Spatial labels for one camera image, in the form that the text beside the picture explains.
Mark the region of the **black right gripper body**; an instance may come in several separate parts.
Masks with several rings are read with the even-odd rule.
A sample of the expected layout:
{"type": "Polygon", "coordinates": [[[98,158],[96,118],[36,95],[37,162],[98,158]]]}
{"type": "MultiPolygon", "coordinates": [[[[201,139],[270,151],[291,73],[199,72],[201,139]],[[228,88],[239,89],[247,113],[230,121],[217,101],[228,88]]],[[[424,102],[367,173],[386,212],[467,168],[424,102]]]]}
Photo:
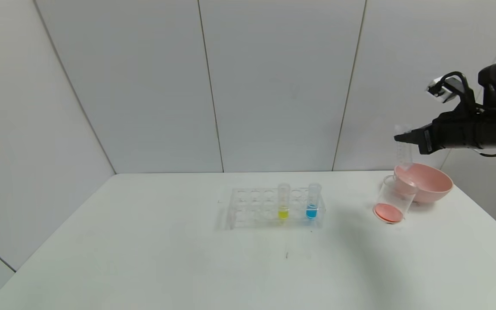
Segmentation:
{"type": "Polygon", "coordinates": [[[422,137],[418,144],[420,153],[429,155],[442,149],[474,149],[474,127],[479,119],[478,112],[453,110],[439,114],[418,130],[422,137]]]}

